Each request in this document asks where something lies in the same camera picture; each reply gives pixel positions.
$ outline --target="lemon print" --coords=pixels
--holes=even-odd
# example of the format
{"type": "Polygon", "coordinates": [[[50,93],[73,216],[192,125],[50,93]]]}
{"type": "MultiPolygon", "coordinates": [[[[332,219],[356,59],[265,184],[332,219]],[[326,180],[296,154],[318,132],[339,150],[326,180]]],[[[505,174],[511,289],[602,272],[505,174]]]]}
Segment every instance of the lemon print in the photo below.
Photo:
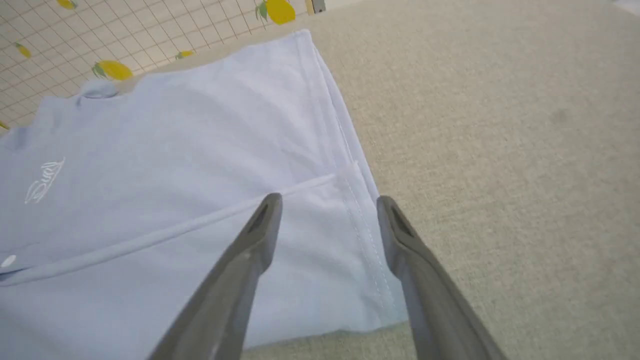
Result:
{"type": "Polygon", "coordinates": [[[18,43],[15,43],[14,45],[15,45],[16,49],[18,49],[18,51],[20,51],[20,54],[24,55],[25,58],[28,59],[28,58],[31,57],[31,51],[29,51],[29,49],[27,49],[26,47],[24,47],[24,46],[22,46],[22,45],[20,45],[18,43]]]}
{"type": "Polygon", "coordinates": [[[60,4],[60,6],[62,6],[63,8],[69,10],[73,10],[78,6],[78,4],[74,3],[71,0],[58,0],[58,4],[60,4]]]}
{"type": "Polygon", "coordinates": [[[184,59],[187,56],[191,56],[193,54],[195,54],[194,51],[181,51],[181,52],[178,53],[178,55],[175,56],[175,58],[176,58],[176,60],[177,59],[184,59]]]}
{"type": "Polygon", "coordinates": [[[296,19],[296,10],[293,10],[293,6],[286,0],[263,0],[260,5],[255,7],[256,17],[258,17],[258,13],[264,20],[267,20],[267,14],[269,14],[271,20],[278,25],[296,19]]]}
{"type": "Polygon", "coordinates": [[[133,76],[131,70],[125,65],[113,60],[102,60],[93,66],[93,74],[99,78],[111,78],[114,80],[124,80],[133,76]]]}

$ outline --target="blue fabric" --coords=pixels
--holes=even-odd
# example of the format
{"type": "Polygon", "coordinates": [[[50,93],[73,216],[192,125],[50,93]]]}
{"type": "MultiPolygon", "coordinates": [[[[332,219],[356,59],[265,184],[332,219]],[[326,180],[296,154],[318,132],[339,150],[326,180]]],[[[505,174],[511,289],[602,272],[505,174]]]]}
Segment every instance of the blue fabric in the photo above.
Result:
{"type": "Polygon", "coordinates": [[[307,31],[129,94],[46,98],[0,138],[0,168],[3,359],[146,357],[273,191],[282,225],[246,346],[406,319],[375,184],[307,31]]]}

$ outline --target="white grid cloth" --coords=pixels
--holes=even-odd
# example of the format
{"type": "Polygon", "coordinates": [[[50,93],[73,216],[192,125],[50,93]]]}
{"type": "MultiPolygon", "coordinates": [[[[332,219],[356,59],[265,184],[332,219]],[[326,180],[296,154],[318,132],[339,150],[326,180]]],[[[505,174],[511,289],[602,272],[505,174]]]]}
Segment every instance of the white grid cloth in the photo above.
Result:
{"type": "MultiPolygon", "coordinates": [[[[261,0],[73,0],[73,9],[65,1],[0,0],[0,121],[10,127],[29,125],[43,96],[76,94],[98,61],[137,75],[181,51],[277,26],[256,17],[261,0]]],[[[307,16],[305,0],[289,2],[296,17],[307,16]]]]}

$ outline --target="beige fabric surface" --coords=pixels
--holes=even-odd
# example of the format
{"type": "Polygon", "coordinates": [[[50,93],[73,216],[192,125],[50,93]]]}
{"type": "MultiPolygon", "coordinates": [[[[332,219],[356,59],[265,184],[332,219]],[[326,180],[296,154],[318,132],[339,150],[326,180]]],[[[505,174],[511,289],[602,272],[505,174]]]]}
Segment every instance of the beige fabric surface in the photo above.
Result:
{"type": "MultiPolygon", "coordinates": [[[[311,30],[380,192],[510,358],[638,359],[638,17],[604,0],[364,1],[161,70],[294,28],[311,30]]],[[[400,325],[244,358],[410,359],[412,344],[400,325]]]]}

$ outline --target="stain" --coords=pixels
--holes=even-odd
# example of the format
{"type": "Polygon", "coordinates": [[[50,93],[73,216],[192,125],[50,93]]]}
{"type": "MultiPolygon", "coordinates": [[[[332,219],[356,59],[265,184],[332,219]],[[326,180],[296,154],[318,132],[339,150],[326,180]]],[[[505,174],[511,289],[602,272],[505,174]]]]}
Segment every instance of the stain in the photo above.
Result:
{"type": "Polygon", "coordinates": [[[553,124],[560,125],[569,121],[569,110],[558,109],[551,114],[550,121],[553,124]]]}

